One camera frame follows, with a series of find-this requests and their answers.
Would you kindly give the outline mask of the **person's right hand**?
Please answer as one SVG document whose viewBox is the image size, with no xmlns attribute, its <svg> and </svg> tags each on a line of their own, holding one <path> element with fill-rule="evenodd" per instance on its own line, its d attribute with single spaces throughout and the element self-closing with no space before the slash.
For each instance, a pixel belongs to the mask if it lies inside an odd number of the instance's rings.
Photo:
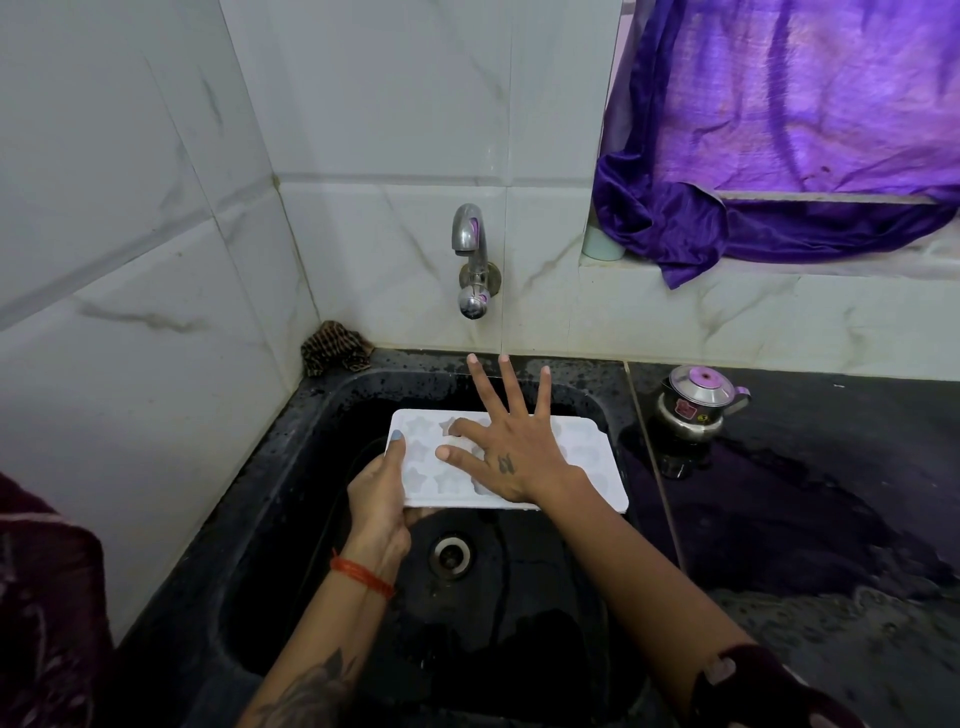
<svg viewBox="0 0 960 728">
<path fill-rule="evenodd" d="M 464 438 L 486 452 L 487 476 L 478 483 L 511 503 L 533 504 L 547 509 L 551 498 L 569 486 L 589 484 L 580 467 L 570 465 L 561 454 L 551 422 L 529 412 L 519 380 L 507 355 L 498 359 L 507 400 L 498 396 L 498 420 L 484 426 L 457 418 L 449 434 Z"/>
</svg>

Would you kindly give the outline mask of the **person's left hand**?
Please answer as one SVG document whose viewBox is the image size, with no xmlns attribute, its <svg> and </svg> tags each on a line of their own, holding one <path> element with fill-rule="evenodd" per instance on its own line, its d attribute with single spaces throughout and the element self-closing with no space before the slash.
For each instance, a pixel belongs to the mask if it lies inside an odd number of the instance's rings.
<svg viewBox="0 0 960 728">
<path fill-rule="evenodd" d="M 411 548 L 410 528 L 440 509 L 406 508 L 403 488 L 392 487 L 383 475 L 384 455 L 347 487 L 351 528 L 342 555 L 393 582 Z"/>
</svg>

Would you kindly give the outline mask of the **white star mould ice tray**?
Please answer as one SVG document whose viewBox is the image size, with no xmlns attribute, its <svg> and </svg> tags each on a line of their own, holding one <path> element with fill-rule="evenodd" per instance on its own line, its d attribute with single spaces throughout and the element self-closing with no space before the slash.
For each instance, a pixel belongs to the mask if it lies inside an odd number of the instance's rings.
<svg viewBox="0 0 960 728">
<path fill-rule="evenodd" d="M 404 504 L 412 508 L 537 509 L 536 505 L 510 502 L 486 489 L 462 470 L 439 460 L 442 445 L 469 450 L 482 449 L 465 438 L 450 436 L 450 426 L 459 418 L 484 427 L 490 416 L 484 411 L 403 408 L 390 419 L 388 434 L 400 432 L 405 440 L 401 468 Z M 617 513 L 624 514 L 629 497 L 607 434 L 591 419 L 552 416 L 551 431 L 564 460 L 582 469 L 597 493 Z"/>
</svg>

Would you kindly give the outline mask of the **person's left forearm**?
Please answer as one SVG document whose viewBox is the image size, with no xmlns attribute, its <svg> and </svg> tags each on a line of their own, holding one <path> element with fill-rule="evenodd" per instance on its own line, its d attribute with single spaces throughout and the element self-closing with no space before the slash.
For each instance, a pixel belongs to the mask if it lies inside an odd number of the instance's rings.
<svg viewBox="0 0 960 728">
<path fill-rule="evenodd" d="M 387 606 L 330 570 L 236 728 L 339 728 Z"/>
</svg>

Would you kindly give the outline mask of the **person's right forearm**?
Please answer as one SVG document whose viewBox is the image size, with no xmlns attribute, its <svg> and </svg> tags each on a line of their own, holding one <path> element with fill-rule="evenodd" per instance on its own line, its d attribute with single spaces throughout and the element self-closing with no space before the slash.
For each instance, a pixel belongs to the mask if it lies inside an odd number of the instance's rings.
<svg viewBox="0 0 960 728">
<path fill-rule="evenodd" d="M 580 468 L 550 474 L 535 502 L 630 636 L 674 715 L 688 722 L 702 671 L 752 638 L 612 509 Z"/>
</svg>

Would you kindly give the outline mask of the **steel sink drain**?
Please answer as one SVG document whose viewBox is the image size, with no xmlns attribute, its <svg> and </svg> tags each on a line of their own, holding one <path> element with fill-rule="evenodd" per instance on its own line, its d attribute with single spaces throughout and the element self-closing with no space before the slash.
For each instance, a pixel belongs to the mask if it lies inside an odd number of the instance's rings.
<svg viewBox="0 0 960 728">
<path fill-rule="evenodd" d="M 459 533 L 442 535 L 430 546 L 428 565 L 435 577 L 456 581 L 465 577 L 474 564 L 474 547 Z"/>
</svg>

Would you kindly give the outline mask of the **brown checked cloth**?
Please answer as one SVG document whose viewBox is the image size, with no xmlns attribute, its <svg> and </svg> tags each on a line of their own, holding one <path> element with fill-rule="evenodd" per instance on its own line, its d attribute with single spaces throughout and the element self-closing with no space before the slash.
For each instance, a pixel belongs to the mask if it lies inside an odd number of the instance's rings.
<svg viewBox="0 0 960 728">
<path fill-rule="evenodd" d="M 318 378 L 331 367 L 358 373 L 368 370 L 375 346 L 360 332 L 339 321 L 323 321 L 299 348 L 303 375 Z"/>
</svg>

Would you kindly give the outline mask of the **red thread wristband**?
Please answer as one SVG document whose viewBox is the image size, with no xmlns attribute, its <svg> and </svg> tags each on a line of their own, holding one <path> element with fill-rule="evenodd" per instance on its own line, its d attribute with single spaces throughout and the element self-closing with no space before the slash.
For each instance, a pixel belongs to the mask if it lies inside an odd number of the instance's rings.
<svg viewBox="0 0 960 728">
<path fill-rule="evenodd" d="M 363 585 L 369 591 L 378 594 L 385 601 L 391 601 L 396 593 L 395 587 L 388 581 L 375 574 L 365 565 L 344 558 L 336 549 L 331 551 L 329 568 L 331 572 L 340 574 Z"/>
</svg>

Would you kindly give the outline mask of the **black stone sink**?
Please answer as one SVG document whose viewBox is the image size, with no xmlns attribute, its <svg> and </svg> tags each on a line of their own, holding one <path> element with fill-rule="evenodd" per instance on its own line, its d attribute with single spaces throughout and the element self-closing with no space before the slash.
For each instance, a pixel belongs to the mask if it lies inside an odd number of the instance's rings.
<svg viewBox="0 0 960 728">
<path fill-rule="evenodd" d="M 304 379 L 121 643 L 98 728 L 233 728 L 350 529 L 346 487 L 404 407 L 481 407 L 454 356 L 381 353 Z M 473 565 L 433 574 L 459 533 Z M 536 511 L 447 509 L 412 531 L 350 725 L 675 728 L 642 660 Z"/>
</svg>

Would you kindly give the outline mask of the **small steel kettle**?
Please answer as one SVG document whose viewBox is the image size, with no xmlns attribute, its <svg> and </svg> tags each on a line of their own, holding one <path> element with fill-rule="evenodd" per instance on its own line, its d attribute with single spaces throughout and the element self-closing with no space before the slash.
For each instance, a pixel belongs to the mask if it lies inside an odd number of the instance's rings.
<svg viewBox="0 0 960 728">
<path fill-rule="evenodd" d="M 747 387 L 732 383 L 707 366 L 678 366 L 661 382 L 654 405 L 655 418 L 680 440 L 705 443 L 724 428 L 732 416 L 752 400 Z"/>
</svg>

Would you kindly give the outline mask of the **pale green cup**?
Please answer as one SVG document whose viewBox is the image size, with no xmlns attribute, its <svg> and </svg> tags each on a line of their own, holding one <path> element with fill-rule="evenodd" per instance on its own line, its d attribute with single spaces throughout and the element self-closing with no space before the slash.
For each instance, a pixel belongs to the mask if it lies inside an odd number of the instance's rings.
<svg viewBox="0 0 960 728">
<path fill-rule="evenodd" d="M 621 261 L 626 255 L 626 249 L 601 229 L 593 203 L 590 204 L 587 215 L 582 238 L 582 255 L 593 261 Z"/>
</svg>

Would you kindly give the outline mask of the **purple satin curtain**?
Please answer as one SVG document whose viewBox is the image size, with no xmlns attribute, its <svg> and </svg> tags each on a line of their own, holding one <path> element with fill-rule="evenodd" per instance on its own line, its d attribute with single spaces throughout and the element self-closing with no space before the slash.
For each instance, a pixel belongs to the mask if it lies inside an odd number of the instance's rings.
<svg viewBox="0 0 960 728">
<path fill-rule="evenodd" d="M 960 0 L 635 0 L 599 229 L 675 289 L 890 253 L 960 215 Z"/>
</svg>

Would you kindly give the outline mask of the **dark maroon sleeve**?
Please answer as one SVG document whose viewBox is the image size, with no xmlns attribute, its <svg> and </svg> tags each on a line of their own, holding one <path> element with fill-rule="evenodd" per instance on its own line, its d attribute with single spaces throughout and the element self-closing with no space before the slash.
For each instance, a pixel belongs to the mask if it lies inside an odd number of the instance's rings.
<svg viewBox="0 0 960 728">
<path fill-rule="evenodd" d="M 869 728 L 756 644 L 721 652 L 698 675 L 686 728 Z"/>
</svg>

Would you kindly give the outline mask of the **maroon patterned garment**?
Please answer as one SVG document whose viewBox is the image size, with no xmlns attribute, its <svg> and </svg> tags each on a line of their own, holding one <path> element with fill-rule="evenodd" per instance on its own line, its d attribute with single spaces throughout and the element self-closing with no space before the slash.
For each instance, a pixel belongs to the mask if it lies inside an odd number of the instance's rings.
<svg viewBox="0 0 960 728">
<path fill-rule="evenodd" d="M 100 541 L 0 472 L 0 728 L 92 728 L 113 655 Z"/>
</svg>

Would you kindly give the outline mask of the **chrome wall tap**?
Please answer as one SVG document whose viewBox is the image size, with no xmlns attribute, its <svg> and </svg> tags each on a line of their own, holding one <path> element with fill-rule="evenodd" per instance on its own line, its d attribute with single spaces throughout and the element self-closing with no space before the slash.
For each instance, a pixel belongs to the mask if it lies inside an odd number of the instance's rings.
<svg viewBox="0 0 960 728">
<path fill-rule="evenodd" d="M 499 294 L 502 275 L 489 259 L 486 229 L 478 205 L 467 202 L 454 213 L 451 249 L 466 260 L 459 273 L 459 310 L 464 318 L 479 320 Z"/>
</svg>

